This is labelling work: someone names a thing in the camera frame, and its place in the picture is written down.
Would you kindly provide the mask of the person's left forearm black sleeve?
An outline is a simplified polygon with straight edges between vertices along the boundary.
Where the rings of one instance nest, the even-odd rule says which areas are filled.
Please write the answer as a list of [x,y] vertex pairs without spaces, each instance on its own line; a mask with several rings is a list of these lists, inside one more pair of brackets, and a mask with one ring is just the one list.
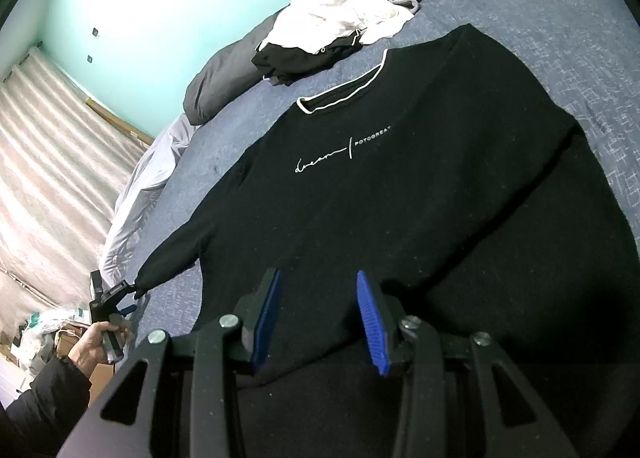
[[90,388],[68,357],[50,360],[27,391],[1,406],[1,456],[55,457],[85,414]]

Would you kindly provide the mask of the person's left hand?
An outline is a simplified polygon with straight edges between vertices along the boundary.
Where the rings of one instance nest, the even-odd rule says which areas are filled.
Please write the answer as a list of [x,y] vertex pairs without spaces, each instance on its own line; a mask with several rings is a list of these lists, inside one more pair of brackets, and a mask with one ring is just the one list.
[[105,334],[115,335],[120,343],[129,342],[132,339],[130,322],[122,315],[112,314],[107,321],[93,323],[70,349],[68,359],[87,378],[91,377],[96,366],[107,362],[103,346]]

